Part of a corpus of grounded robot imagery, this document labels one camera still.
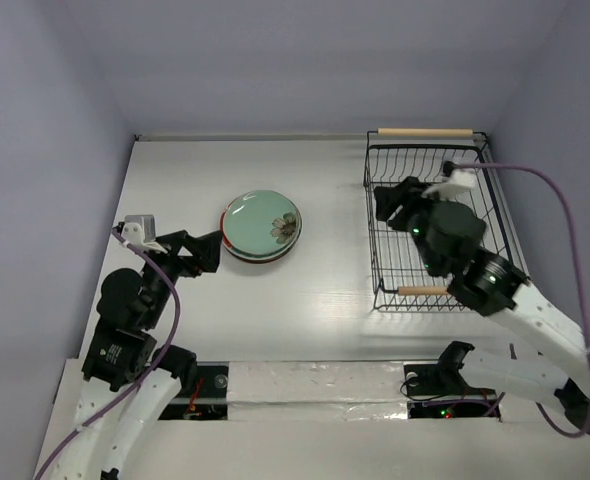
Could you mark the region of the grey reindeer plate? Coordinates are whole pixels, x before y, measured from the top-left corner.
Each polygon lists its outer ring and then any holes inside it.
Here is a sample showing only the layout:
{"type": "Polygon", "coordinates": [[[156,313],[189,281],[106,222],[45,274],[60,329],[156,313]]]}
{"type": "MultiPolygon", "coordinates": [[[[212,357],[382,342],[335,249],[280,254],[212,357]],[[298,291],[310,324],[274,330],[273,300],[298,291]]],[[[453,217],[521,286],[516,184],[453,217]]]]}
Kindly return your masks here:
{"type": "Polygon", "coordinates": [[[255,257],[243,256],[241,254],[237,254],[237,253],[230,252],[230,251],[229,251],[229,253],[234,258],[236,258],[242,262],[246,262],[249,264],[257,264],[257,265],[272,263],[272,262],[277,261],[285,256],[285,254],[281,254],[281,255],[276,255],[276,256],[272,256],[272,257],[255,258],[255,257]]]}

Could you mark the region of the red teal plate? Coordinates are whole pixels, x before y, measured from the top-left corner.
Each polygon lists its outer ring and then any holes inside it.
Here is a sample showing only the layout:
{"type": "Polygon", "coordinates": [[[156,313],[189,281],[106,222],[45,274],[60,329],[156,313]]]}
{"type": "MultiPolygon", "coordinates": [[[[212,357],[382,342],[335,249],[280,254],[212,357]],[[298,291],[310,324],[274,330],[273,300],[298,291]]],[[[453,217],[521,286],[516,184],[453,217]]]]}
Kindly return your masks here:
{"type": "Polygon", "coordinates": [[[271,221],[252,214],[250,217],[225,211],[220,230],[226,250],[242,261],[270,263],[289,253],[300,238],[302,219],[298,211],[287,212],[271,221]]]}

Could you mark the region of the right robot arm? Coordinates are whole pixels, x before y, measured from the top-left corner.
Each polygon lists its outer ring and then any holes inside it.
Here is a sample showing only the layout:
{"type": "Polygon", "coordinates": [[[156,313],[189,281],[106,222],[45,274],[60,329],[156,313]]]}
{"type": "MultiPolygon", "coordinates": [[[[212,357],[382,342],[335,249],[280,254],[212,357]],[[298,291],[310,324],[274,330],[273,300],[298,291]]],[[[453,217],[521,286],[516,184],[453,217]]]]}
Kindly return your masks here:
{"type": "Polygon", "coordinates": [[[445,391],[491,388],[561,413],[590,436],[590,334],[549,302],[513,263],[483,247],[484,220],[449,182],[407,177],[373,191],[375,217],[409,235],[427,274],[446,278],[464,307],[525,340],[542,360],[508,360],[452,341],[435,368],[445,391]]]}

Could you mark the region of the light green flower plate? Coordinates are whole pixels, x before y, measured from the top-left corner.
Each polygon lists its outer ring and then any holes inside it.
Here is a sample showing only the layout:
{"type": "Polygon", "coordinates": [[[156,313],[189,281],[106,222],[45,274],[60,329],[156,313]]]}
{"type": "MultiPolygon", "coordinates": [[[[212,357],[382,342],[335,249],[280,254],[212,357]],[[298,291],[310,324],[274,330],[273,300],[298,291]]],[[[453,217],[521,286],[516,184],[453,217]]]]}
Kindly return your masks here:
{"type": "Polygon", "coordinates": [[[301,228],[299,209],[288,197],[273,190],[239,195],[220,219],[226,247],[256,258],[286,249],[296,241],[301,228]]]}

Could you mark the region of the white blue floral plate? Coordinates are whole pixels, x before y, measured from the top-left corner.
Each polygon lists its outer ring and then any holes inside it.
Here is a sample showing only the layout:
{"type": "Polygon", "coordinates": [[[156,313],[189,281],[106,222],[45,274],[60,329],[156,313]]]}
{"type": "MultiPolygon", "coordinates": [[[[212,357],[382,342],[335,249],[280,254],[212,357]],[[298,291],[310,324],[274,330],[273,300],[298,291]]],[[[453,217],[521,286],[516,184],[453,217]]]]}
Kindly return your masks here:
{"type": "Polygon", "coordinates": [[[268,263],[289,253],[299,240],[299,235],[278,243],[278,237],[243,237],[237,242],[224,237],[223,246],[234,257],[250,263],[268,263]]]}

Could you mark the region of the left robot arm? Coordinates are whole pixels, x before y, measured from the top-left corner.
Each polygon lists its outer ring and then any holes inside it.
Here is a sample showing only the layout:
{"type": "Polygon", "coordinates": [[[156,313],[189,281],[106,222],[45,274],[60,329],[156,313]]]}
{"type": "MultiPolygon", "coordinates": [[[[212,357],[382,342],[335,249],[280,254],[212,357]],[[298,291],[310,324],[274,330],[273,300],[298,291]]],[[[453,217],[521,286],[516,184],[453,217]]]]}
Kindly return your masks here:
{"type": "Polygon", "coordinates": [[[176,283],[218,270],[222,233],[156,236],[153,217],[130,216],[111,234],[144,266],[115,270],[101,285],[73,427],[38,479],[126,478],[170,401],[198,387],[195,353],[172,343],[181,317],[176,283]]]}

